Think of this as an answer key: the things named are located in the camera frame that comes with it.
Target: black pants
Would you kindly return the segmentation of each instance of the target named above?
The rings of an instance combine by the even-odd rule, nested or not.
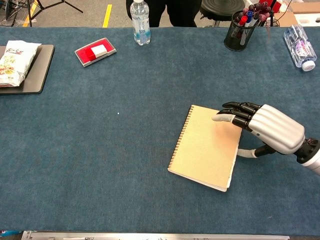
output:
[[[162,13],[167,9],[170,22],[174,27],[196,27],[197,15],[202,0],[144,0],[149,5],[149,24],[159,27]],[[130,5],[133,0],[126,0],[126,11],[131,19]]]

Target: black stool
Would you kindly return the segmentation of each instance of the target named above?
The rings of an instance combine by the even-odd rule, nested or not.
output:
[[[201,19],[214,20],[214,27],[217,27],[220,21],[231,21],[232,15],[244,7],[244,0],[202,0]]]

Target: red box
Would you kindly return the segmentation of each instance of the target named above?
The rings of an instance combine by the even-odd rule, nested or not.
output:
[[[100,45],[103,45],[105,47],[107,53],[100,56],[100,57],[95,57],[91,48],[97,47]],[[115,49],[115,47],[111,44],[111,42],[106,37],[101,38],[97,41],[94,41],[94,42],[92,42],[88,45],[85,45],[85,46],[74,51],[74,53],[76,54],[79,61],[81,62],[81,64],[84,67],[86,67],[90,64],[93,64],[101,59],[104,59],[105,57],[108,57],[108,56],[114,54],[115,52],[117,52],[117,50]]]

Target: blue carpet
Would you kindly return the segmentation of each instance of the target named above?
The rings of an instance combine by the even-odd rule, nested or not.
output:
[[[320,177],[294,155],[238,157],[227,192],[167,171],[191,104],[266,103],[320,138],[320,67],[294,66],[284,28],[242,52],[227,30],[157,28],[141,47],[131,28],[1,28],[0,45],[55,53],[41,94],[0,96],[0,229],[320,235]],[[103,37],[117,53],[83,68],[74,50]]]

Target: notebook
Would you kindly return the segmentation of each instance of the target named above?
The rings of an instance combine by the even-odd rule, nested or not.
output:
[[[211,118],[218,110],[191,105],[168,171],[226,192],[230,186],[242,129]]]

